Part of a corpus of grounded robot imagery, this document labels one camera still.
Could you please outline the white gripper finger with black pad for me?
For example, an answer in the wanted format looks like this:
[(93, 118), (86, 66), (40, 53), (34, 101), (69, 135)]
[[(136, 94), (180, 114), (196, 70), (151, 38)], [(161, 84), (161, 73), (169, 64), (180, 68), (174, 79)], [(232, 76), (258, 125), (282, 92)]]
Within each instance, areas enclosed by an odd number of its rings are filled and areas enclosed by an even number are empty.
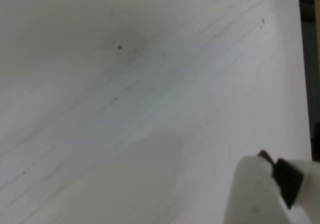
[(320, 222), (320, 163), (278, 159), (272, 177), (287, 208), (300, 207), (313, 224)]
[(289, 224), (281, 188), (274, 178), (277, 163), (266, 152), (247, 155), (238, 162), (228, 195), (225, 224)]

